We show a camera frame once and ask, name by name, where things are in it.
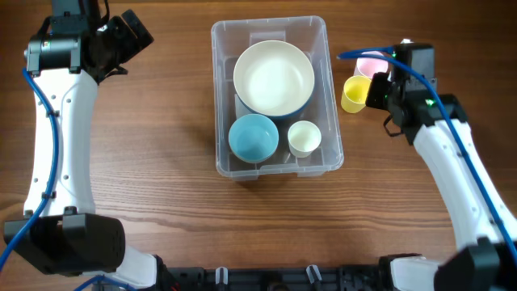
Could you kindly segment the pink cup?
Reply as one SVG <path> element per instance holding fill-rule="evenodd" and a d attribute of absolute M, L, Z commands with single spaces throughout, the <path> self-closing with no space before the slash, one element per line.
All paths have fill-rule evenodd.
<path fill-rule="evenodd" d="M 378 58 L 358 58 L 355 63 L 355 76 L 372 78 L 375 73 L 387 73 L 389 63 Z"/>

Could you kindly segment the yellow cup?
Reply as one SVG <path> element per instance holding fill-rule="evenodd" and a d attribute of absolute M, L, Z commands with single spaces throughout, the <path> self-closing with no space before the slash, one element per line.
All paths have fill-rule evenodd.
<path fill-rule="evenodd" d="M 365 107 L 371 79 L 364 76 L 352 76 L 343 85 L 341 107 L 345 112 L 357 113 Z"/>

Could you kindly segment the cream cup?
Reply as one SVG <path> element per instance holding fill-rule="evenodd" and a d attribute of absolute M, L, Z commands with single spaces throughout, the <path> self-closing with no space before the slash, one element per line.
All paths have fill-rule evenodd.
<path fill-rule="evenodd" d="M 300 120 L 288 130 L 290 152 L 297 158 L 307 158 L 322 141 L 320 129 L 312 122 Z"/>

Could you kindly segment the dark blue bowl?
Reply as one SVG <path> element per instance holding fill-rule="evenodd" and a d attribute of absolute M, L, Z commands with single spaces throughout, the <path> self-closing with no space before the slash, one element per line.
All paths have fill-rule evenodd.
<path fill-rule="evenodd" d="M 288 119 L 288 118 L 293 118 L 295 116 L 299 116 L 313 101 L 313 98 L 310 97 L 306 103 L 304 103 L 300 108 L 298 108 L 296 111 L 294 112 L 291 112 L 287 115 L 282 115 L 282 116 L 267 116 L 268 118 L 270 119 L 273 119 L 273 120 L 284 120 L 284 119 Z M 252 111 L 251 114 L 258 114 L 258 112 L 252 110 L 251 108 L 247 107 L 250 111 Z"/>

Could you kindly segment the cream large bowl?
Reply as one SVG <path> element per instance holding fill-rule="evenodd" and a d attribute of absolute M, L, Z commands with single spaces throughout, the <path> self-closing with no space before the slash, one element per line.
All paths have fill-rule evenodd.
<path fill-rule="evenodd" d="M 250 111 L 284 118 L 309 103 L 315 73 L 310 59 L 295 45 L 265 40 L 251 45 L 237 59 L 233 85 Z"/>

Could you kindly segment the light blue small bowl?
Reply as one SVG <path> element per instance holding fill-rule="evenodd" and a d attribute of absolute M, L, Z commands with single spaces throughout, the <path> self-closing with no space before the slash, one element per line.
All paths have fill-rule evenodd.
<path fill-rule="evenodd" d="M 279 130 L 268 117 L 247 114 L 238 118 L 229 129 L 229 147 L 243 162 L 261 163 L 269 159 L 280 142 Z"/>

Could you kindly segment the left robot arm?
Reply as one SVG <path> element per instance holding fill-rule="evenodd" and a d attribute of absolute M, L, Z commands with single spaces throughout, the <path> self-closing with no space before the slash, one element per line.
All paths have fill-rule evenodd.
<path fill-rule="evenodd" d="M 133 11 L 55 1 L 30 39 L 23 76 L 36 101 L 32 181 L 23 218 L 4 225 L 6 250 L 45 275 L 85 276 L 127 290 L 158 285 L 158 259 L 126 243 L 122 223 L 96 213 L 90 126 L 99 84 L 153 42 Z"/>

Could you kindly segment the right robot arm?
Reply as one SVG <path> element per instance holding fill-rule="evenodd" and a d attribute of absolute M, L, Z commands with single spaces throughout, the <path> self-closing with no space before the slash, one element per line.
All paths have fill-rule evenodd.
<path fill-rule="evenodd" d="M 433 47 L 409 43 L 379 51 L 393 72 L 374 75 L 366 104 L 389 112 L 426 163 L 457 248 L 444 263 L 420 255 L 390 259 L 389 283 L 397 290 L 514 290 L 516 219 L 479 158 L 460 102 L 436 91 Z"/>

